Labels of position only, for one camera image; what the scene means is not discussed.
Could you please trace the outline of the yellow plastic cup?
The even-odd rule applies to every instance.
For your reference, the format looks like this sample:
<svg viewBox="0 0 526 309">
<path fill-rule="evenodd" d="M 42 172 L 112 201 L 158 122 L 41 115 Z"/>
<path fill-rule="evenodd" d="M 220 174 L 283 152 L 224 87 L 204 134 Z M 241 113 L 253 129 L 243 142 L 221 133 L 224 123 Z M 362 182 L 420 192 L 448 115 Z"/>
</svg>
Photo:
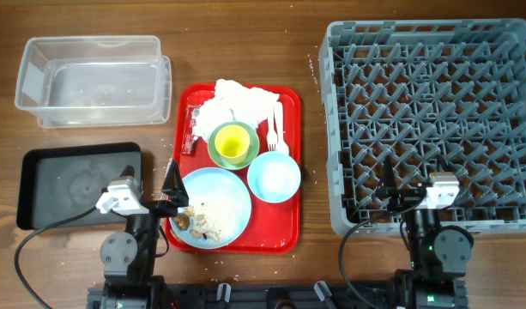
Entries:
<svg viewBox="0 0 526 309">
<path fill-rule="evenodd" d="M 247 156 L 251 139 L 248 131 L 238 124 L 230 124 L 218 130 L 215 148 L 227 163 L 238 165 Z"/>
</svg>

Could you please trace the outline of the green plastic bowl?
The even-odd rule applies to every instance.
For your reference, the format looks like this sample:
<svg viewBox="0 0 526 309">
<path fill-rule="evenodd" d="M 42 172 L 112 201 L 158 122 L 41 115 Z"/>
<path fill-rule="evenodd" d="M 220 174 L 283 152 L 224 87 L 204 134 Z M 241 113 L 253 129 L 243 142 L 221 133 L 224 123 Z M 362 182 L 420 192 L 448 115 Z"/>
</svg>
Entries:
<svg viewBox="0 0 526 309">
<path fill-rule="evenodd" d="M 230 125 L 230 124 L 238 124 L 238 125 L 242 126 L 243 128 L 245 128 L 248 131 L 250 139 L 251 139 L 251 144 L 250 144 L 250 147 L 248 149 L 247 156 L 246 156 L 245 160 L 243 162 L 241 162 L 240 164 L 238 164 L 238 165 L 233 165 L 233 164 L 227 163 L 222 157 L 220 157 L 220 155 L 218 154 L 218 152 L 217 152 L 217 150 L 215 148 L 215 137 L 216 137 L 216 134 L 217 134 L 218 130 L 220 130 L 223 127 L 225 127 L 227 125 Z M 239 169 L 242 169 L 244 167 L 249 166 L 251 164 L 251 162 L 257 157 L 258 152 L 259 152 L 259 147 L 260 147 L 260 142 L 259 142 L 259 138 L 258 138 L 257 132 L 253 128 L 251 128 L 248 124 L 237 122 L 237 121 L 224 123 L 224 124 L 221 124 L 220 126 L 218 126 L 211 133 L 211 135 L 209 137 L 209 141 L 208 141 L 208 152 L 209 152 L 209 156 L 210 156 L 211 160 L 216 165 L 218 165 L 219 167 L 225 168 L 227 170 L 239 170 Z"/>
</svg>

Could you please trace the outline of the light blue bowl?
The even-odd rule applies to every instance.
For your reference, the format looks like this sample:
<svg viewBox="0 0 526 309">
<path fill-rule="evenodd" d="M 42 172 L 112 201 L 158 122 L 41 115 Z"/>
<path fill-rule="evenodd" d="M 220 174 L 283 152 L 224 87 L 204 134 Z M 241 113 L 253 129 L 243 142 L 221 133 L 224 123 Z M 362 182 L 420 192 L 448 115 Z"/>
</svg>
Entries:
<svg viewBox="0 0 526 309">
<path fill-rule="evenodd" d="M 250 165 L 247 183 L 251 192 L 266 203 L 284 203 L 299 190 L 301 172 L 289 155 L 270 151 L 260 154 Z"/>
</svg>

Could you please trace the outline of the white napkin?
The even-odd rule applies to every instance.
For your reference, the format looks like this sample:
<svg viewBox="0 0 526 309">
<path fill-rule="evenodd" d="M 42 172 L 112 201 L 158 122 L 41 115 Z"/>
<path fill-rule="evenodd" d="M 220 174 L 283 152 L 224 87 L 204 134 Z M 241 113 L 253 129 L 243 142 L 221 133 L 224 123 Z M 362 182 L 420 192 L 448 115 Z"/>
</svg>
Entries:
<svg viewBox="0 0 526 309">
<path fill-rule="evenodd" d="M 215 96 L 198 108 L 192 134 L 207 142 L 219 125 L 231 121 L 256 129 L 268 119 L 279 98 L 279 94 L 262 88 L 248 88 L 234 80 L 219 79 L 215 84 Z"/>
</svg>

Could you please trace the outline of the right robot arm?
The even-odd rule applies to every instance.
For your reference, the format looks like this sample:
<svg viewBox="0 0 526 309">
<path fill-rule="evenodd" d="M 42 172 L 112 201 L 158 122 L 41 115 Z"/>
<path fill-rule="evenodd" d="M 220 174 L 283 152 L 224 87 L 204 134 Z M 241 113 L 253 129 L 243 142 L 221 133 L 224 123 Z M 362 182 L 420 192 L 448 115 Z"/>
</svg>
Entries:
<svg viewBox="0 0 526 309">
<path fill-rule="evenodd" d="M 406 231 L 401 233 L 410 255 L 411 270 L 397 270 L 387 287 L 388 308 L 460 309 L 469 306 L 465 282 L 467 263 L 474 246 L 464 228 L 444 227 L 439 211 L 451 206 L 460 192 L 455 174 L 441 168 L 411 189 L 396 186 L 389 156 L 376 194 L 388 201 L 391 215 L 400 215 Z"/>
</svg>

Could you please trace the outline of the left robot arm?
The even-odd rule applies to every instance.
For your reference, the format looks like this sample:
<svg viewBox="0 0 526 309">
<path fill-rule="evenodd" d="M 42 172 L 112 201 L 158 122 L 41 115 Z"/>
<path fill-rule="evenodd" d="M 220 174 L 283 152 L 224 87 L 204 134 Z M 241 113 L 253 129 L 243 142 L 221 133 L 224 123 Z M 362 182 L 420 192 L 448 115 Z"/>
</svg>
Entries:
<svg viewBox="0 0 526 309">
<path fill-rule="evenodd" d="M 178 308 L 179 303 L 163 276 L 154 274 L 160 220 L 175 217 L 189 205 L 178 163 L 168 165 L 162 192 L 166 198 L 143 202 L 135 169 L 122 174 L 102 190 L 96 208 L 126 219 L 123 232 L 109 236 L 100 248 L 104 287 L 88 292 L 88 308 Z"/>
</svg>

